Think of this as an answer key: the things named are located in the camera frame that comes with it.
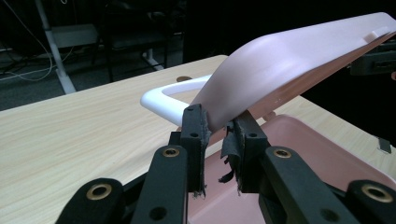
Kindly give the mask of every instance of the white plastic handle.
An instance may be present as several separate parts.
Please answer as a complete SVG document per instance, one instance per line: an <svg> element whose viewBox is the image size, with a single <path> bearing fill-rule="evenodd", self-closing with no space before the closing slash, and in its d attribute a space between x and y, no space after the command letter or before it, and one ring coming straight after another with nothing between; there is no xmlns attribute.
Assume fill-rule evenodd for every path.
<svg viewBox="0 0 396 224"><path fill-rule="evenodd" d="M181 127L184 109L189 104L172 98L170 95L200 90L211 76L198 77L147 91L141 97L140 104L160 117Z"/></svg>

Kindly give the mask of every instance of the pink plastic tray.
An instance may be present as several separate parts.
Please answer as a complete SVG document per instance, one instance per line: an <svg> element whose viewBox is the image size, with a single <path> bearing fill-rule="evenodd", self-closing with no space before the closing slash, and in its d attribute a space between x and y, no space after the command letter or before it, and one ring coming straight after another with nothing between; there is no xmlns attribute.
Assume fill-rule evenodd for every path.
<svg viewBox="0 0 396 224"><path fill-rule="evenodd" d="M396 189L396 182L373 166L356 158L301 121L278 115L262 125L272 146L297 151L324 182L346 190L350 181L371 179ZM189 198L190 224L265 223L258 194L240 194L234 180L221 184L218 179L230 172L220 160L220 152L205 160L206 198Z"/></svg>

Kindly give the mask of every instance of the chair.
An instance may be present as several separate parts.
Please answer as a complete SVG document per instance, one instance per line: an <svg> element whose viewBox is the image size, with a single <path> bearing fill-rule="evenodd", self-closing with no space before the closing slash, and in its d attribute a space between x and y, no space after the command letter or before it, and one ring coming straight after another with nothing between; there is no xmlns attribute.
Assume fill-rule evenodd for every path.
<svg viewBox="0 0 396 224"><path fill-rule="evenodd" d="M98 37L92 57L95 62L100 44L105 47L109 81L114 81L111 56L114 52L141 51L148 67L167 66L167 43L171 36L167 24L178 0L106 0L96 24ZM152 50L163 48L163 63L152 58Z"/></svg>

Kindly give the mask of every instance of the wooden table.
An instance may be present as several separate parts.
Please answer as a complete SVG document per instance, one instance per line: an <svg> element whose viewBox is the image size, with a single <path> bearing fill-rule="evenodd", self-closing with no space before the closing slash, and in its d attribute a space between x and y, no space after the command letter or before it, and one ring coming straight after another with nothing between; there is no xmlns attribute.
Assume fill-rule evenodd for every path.
<svg viewBox="0 0 396 224"><path fill-rule="evenodd" d="M212 74L226 56L0 112L0 223L54 223L79 187L98 177L126 184L149 168L177 126L139 104L178 77ZM189 103L194 93L178 97ZM298 118L396 178L396 156L374 136L298 96L277 114ZM210 154L219 149L213 145Z"/></svg>

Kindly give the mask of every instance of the dark floor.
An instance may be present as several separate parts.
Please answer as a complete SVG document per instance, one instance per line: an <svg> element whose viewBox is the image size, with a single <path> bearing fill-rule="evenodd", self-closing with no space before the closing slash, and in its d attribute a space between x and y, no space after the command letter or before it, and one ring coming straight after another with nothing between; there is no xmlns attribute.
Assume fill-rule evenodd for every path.
<svg viewBox="0 0 396 224"><path fill-rule="evenodd" d="M182 50L183 39L179 35L173 36L168 47L168 67L182 64ZM70 49L67 49L61 54L63 59L68 55L64 59L64 67L77 91L108 83L105 54L102 50L98 51L95 64L91 64L91 47L73 49L70 54L69 52ZM155 49L153 52L154 59L161 63L163 49ZM155 71L140 58L140 52L120 54L115 57L117 57L113 60L115 81ZM56 67L48 73L50 61L45 55L23 63L14 63L15 61L21 62L21 57L12 50L0 51L0 111L64 95L56 75ZM14 74L33 72L33 74L22 77L4 74L5 68L11 64L15 64L15 67L7 72Z"/></svg>

